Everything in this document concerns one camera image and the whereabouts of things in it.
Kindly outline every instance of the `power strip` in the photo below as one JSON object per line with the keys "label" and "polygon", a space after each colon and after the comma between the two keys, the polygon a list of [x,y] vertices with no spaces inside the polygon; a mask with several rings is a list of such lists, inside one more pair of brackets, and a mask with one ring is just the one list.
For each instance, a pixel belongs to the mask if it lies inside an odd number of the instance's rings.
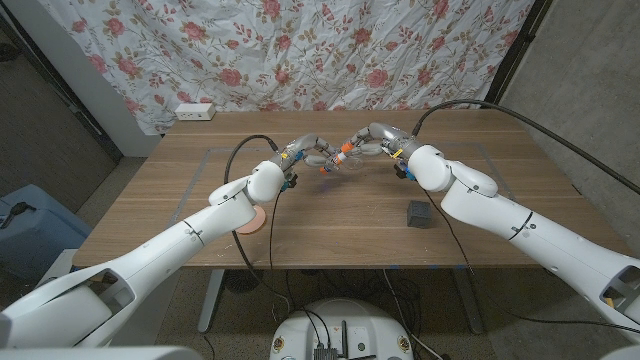
{"label": "power strip", "polygon": [[176,109],[178,120],[211,120],[215,114],[213,104],[180,104]]}

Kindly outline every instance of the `black cable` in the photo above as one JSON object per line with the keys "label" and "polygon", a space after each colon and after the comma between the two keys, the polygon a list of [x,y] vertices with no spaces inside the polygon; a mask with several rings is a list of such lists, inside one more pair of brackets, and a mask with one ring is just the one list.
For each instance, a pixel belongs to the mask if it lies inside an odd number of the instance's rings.
{"label": "black cable", "polygon": [[571,150],[574,153],[580,155],[581,157],[583,157],[584,159],[586,159],[587,161],[589,161],[593,165],[597,166],[600,170],[602,170],[605,173],[607,173],[607,175],[609,175],[612,178],[618,180],[618,182],[620,182],[624,186],[628,187],[629,189],[631,189],[636,194],[640,195],[640,187],[638,185],[632,183],[631,181],[629,181],[629,179],[627,179],[626,177],[624,177],[621,174],[617,173],[616,171],[614,171],[613,169],[611,169],[607,165],[603,164],[598,159],[596,159],[593,156],[589,155],[584,150],[582,150],[579,147],[573,145],[569,141],[563,139],[559,135],[556,135],[551,130],[549,130],[549,129],[545,128],[544,126],[536,123],[535,121],[527,118],[526,116],[521,115],[521,114],[519,114],[519,113],[517,113],[517,112],[515,112],[515,111],[513,111],[511,109],[507,109],[507,108],[505,108],[503,106],[492,104],[490,102],[486,102],[486,101],[482,101],[482,100],[459,99],[459,100],[451,100],[451,101],[445,101],[443,103],[440,103],[440,104],[432,107],[431,109],[427,110],[427,112],[425,112],[424,115],[422,115],[420,120],[418,120],[418,123],[416,124],[416,126],[413,128],[413,131],[411,132],[411,134],[413,136],[418,136],[418,133],[420,132],[420,127],[422,127],[422,123],[424,122],[424,119],[426,119],[427,116],[431,115],[434,111],[436,111],[438,109],[442,109],[442,108],[447,107],[447,106],[456,105],[456,104],[482,105],[482,106],[486,106],[488,108],[492,108],[492,109],[495,109],[495,110],[502,111],[505,114],[509,114],[509,115],[515,117],[516,119],[522,121],[523,123],[531,126],[532,128],[542,132],[543,134],[545,134],[548,137],[552,138],[553,140],[559,142],[560,144],[564,145],[569,150]]}
{"label": "black cable", "polygon": [[[458,247],[460,248],[460,252],[462,253],[462,256],[464,257],[464,261],[467,265],[467,267],[469,268],[469,271],[471,272],[471,274],[473,275],[474,280],[476,280],[476,282],[478,284],[481,284],[482,281],[480,281],[480,279],[478,278],[478,276],[476,275],[475,271],[473,271],[473,268],[471,267],[471,264],[469,263],[469,258],[467,258],[467,254],[465,253],[464,249],[462,248],[462,244],[460,244],[460,240],[458,239],[458,237],[456,236],[455,232],[453,231],[453,227],[451,226],[451,223],[449,222],[449,219],[447,219],[447,217],[444,215],[444,213],[442,212],[442,210],[440,210],[440,208],[436,205],[436,203],[433,201],[433,199],[431,198],[431,195],[429,195],[429,193],[424,190],[424,193],[427,194],[427,197],[429,198],[429,200],[431,201],[431,204],[433,205],[433,207],[436,208],[436,210],[440,213],[440,215],[442,215],[442,218],[444,219],[444,221],[447,222],[447,225],[449,226],[449,230],[451,231],[451,235],[453,235],[453,238],[456,240],[456,243],[458,244]],[[498,308],[498,310],[511,315],[515,318],[518,318],[520,320],[526,320],[526,321],[531,321],[531,322],[535,322],[535,323],[542,323],[542,324],[584,324],[584,325],[597,325],[597,326],[605,326],[605,327],[611,327],[611,328],[615,328],[615,329],[620,329],[620,330],[626,330],[626,331],[631,331],[637,334],[640,334],[640,330],[637,329],[633,329],[627,326],[623,326],[623,325],[618,325],[618,324],[611,324],[611,323],[606,323],[606,322],[599,322],[599,321],[591,321],[591,320],[544,320],[544,319],[535,319],[535,318],[530,318],[530,317],[526,317],[526,316],[522,316],[522,315],[518,315],[516,313],[511,312],[510,310],[507,310],[505,308],[503,308],[500,303],[498,303],[498,301],[496,301],[493,296],[491,296],[491,294],[489,293],[488,290],[486,290],[484,283],[481,284],[482,286],[479,287],[479,289],[482,291],[482,293],[489,298],[489,300],[491,300],[491,302],[493,303],[493,305]]]}
{"label": "black cable", "polygon": [[[386,270],[382,270],[382,272],[384,274],[385,284],[389,288],[389,290],[391,291],[391,294],[393,295],[393,297],[395,298],[396,305],[398,307],[398,311],[400,312],[400,319],[402,320],[402,324],[404,326],[405,331],[409,335],[409,338],[410,339],[413,338],[414,340],[416,340],[417,343],[419,343],[423,348],[425,348],[425,350],[430,352],[432,355],[436,356],[438,359],[442,360],[442,357],[439,354],[437,354],[435,350],[431,349],[427,345],[425,345],[422,342],[418,341],[418,336],[409,328],[409,326],[407,326],[407,323],[405,322],[405,318],[404,318],[404,315],[403,315],[403,312],[402,312],[402,308],[400,307],[400,302],[398,301],[398,297],[396,296],[397,295],[397,290],[391,284],[391,279],[387,275],[387,271]],[[414,351],[413,351],[414,354],[416,354],[416,351],[415,351],[416,348],[417,348],[417,346],[414,346]]]}
{"label": "black cable", "polygon": [[278,207],[278,200],[280,200],[281,194],[282,191],[280,191],[278,196],[276,196],[276,202],[273,204],[273,212],[271,213],[271,229],[269,230],[269,267],[271,268],[271,273],[273,273],[273,258],[271,252],[271,244],[273,243],[273,223],[276,220],[276,208]]}
{"label": "black cable", "polygon": [[[249,141],[251,141],[253,139],[264,139],[269,143],[269,146],[271,146],[271,149],[274,152],[278,151],[278,146],[276,145],[276,143],[273,140],[271,140],[270,137],[268,137],[266,135],[251,135],[251,136],[245,138],[238,145],[236,145],[236,147],[231,151],[231,155],[229,155],[229,160],[227,161],[227,166],[224,169],[224,183],[225,184],[229,183],[229,172],[231,171],[231,164],[233,163],[233,159],[236,157],[236,154],[238,153],[238,151],[240,151],[240,149],[244,146],[244,144],[248,143]],[[240,239],[238,238],[238,233],[236,233],[236,231],[233,230],[233,231],[231,231],[231,235],[233,235],[233,240],[235,241],[236,246],[238,247],[238,251],[240,251],[240,255],[242,256],[242,260],[244,260],[244,263],[247,265],[247,268],[249,269],[249,272],[251,272],[251,275],[253,275],[253,277],[256,278],[256,280],[258,280],[258,282],[262,283],[262,285],[264,285],[272,293],[276,294],[277,296],[279,296],[281,298],[287,299],[286,296],[284,296],[284,295],[280,294],[279,292],[275,291],[272,287],[267,285],[267,283],[265,283],[262,280],[262,278],[260,278],[258,276],[258,274],[256,273],[255,268],[253,267],[253,265],[249,261],[249,258],[247,258],[247,254],[244,252],[244,249],[242,248],[242,244],[240,244]]]}
{"label": "black cable", "polygon": [[320,315],[316,314],[315,312],[311,311],[311,310],[307,310],[304,308],[304,306],[301,309],[302,311],[307,313],[307,316],[309,316],[309,314],[317,317],[318,319],[320,319],[320,321],[322,321],[322,325],[324,325],[324,331],[326,331],[327,333],[327,348],[331,349],[331,335],[329,335],[329,328],[327,327],[327,323],[324,322],[324,320],[322,320],[322,318],[320,317]]}
{"label": "black cable", "polygon": [[[285,283],[287,284],[287,293],[289,294],[289,298],[291,298],[291,305],[293,305],[294,309],[297,309],[296,307],[296,301],[293,299],[293,294],[291,293],[291,286],[289,285],[289,270],[285,271]],[[309,310],[305,309],[304,306],[302,307],[302,311],[305,312],[305,314],[307,314],[307,317],[309,318],[309,321],[311,322],[311,325],[313,326],[313,330],[316,332],[316,337],[318,338],[318,344],[322,345],[322,342],[320,341],[320,333],[318,333],[318,328],[316,328],[316,324],[313,323],[313,320],[311,319],[311,315],[309,315]]]}
{"label": "black cable", "polygon": [[291,293],[291,286],[289,285],[289,270],[285,270],[284,281],[287,284],[287,293],[289,294],[289,298],[291,299],[291,305],[294,309],[297,309],[296,301],[293,299],[293,294]]}
{"label": "black cable", "polygon": [[209,347],[211,348],[211,360],[215,360],[216,352],[215,350],[213,350],[213,345],[211,345],[211,341],[209,341],[206,335],[202,335],[202,337],[204,338],[204,341],[206,341],[207,344],[209,344]]}

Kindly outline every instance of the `black sponge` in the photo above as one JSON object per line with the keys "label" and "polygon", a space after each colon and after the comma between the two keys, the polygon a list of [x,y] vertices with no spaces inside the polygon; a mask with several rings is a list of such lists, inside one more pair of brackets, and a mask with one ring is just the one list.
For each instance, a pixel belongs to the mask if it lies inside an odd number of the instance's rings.
{"label": "black sponge", "polygon": [[431,204],[411,200],[407,209],[407,226],[426,229],[431,222]]}

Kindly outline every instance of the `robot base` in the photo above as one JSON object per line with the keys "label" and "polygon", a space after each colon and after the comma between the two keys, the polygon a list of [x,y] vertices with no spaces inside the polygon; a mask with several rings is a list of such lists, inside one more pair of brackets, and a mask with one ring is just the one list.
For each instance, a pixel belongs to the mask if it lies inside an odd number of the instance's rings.
{"label": "robot base", "polygon": [[[318,339],[309,317],[304,311],[296,311],[278,327],[271,343],[269,359],[413,359],[409,337],[402,325],[369,303],[333,298],[317,301],[305,309],[310,311],[309,316],[318,329],[322,348],[318,348]],[[322,321],[311,311],[327,324],[333,350],[327,348],[327,330]]]}

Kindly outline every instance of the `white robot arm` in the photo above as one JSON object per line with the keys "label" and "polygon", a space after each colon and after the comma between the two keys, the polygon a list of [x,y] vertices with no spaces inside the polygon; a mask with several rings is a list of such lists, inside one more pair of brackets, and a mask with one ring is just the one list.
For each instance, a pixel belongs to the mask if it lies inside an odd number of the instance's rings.
{"label": "white robot arm", "polygon": [[[441,206],[449,215],[509,241],[573,287],[609,322],[640,330],[640,260],[596,245],[499,195],[489,176],[446,160],[433,146],[389,125],[372,123],[346,147],[370,140],[381,140],[385,152],[401,160],[424,190],[446,191]],[[622,333],[640,343],[640,334]]]}
{"label": "white robot arm", "polygon": [[[280,167],[264,161],[214,191],[210,206],[133,251],[32,291],[0,315],[0,348],[106,345],[153,289],[208,243],[251,221],[252,205],[271,201],[283,183]],[[89,286],[103,276],[116,281],[107,289]]]}

